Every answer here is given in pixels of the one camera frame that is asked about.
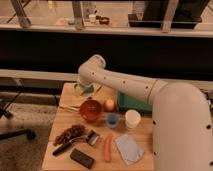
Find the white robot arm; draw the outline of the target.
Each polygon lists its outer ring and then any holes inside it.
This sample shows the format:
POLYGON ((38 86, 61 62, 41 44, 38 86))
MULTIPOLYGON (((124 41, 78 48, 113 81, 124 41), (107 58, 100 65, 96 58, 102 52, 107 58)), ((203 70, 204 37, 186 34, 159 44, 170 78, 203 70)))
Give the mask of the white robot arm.
POLYGON ((99 83, 152 106, 154 171, 213 171, 213 120, 196 86, 109 71, 97 54, 79 66, 78 83, 99 83))

